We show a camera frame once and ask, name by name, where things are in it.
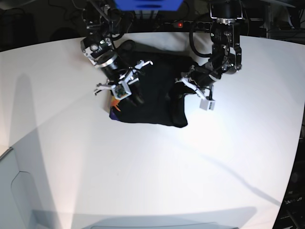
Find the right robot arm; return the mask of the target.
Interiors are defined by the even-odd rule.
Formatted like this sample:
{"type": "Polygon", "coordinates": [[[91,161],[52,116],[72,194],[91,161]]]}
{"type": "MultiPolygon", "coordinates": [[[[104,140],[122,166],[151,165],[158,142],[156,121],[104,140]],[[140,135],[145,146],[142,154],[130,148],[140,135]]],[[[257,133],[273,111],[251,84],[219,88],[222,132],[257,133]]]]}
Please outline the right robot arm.
{"type": "Polygon", "coordinates": [[[94,94],[107,90],[118,101],[127,99],[134,105],[143,104],[140,75],[144,74],[142,68],[153,62],[138,60],[132,66],[122,58],[122,51],[115,47],[113,37],[113,30],[121,23],[122,16],[114,15],[110,5],[102,0],[87,1],[82,16],[89,34],[81,41],[81,50],[107,78],[106,83],[96,85],[94,94]]]}

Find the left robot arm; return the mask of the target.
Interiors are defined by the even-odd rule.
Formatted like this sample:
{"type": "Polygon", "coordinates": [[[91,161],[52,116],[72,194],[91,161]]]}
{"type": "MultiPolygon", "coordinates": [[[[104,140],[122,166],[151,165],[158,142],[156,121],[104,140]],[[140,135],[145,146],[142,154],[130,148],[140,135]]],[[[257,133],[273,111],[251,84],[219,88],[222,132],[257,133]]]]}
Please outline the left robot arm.
{"type": "Polygon", "coordinates": [[[209,91],[208,100],[212,99],[214,83],[219,81],[224,73],[234,74],[242,67],[242,49],[240,47],[240,22],[243,19],[242,3],[239,0],[209,0],[209,11],[198,16],[190,26],[189,45],[193,53],[207,62],[199,65],[190,64],[189,70],[175,79],[175,84],[167,98],[183,100],[188,94],[204,97],[209,91]],[[194,43],[195,24],[210,16],[211,53],[199,52],[194,43]]]}

